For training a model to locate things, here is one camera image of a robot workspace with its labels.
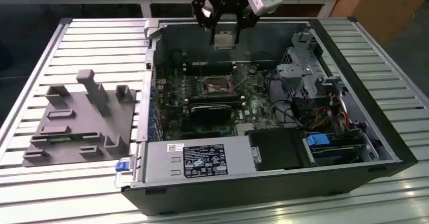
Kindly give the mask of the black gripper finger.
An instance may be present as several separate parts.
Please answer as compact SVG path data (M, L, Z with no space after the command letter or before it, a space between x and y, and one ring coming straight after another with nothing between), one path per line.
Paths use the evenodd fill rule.
M193 12L198 25L210 30L210 45L216 41L216 30L220 21L217 15L217 7L220 6L220 0L191 0Z
M241 31L246 28L253 28L260 20L252 9L249 9L249 1L238 0L236 4L234 13L237 16L236 25L236 44L240 43Z

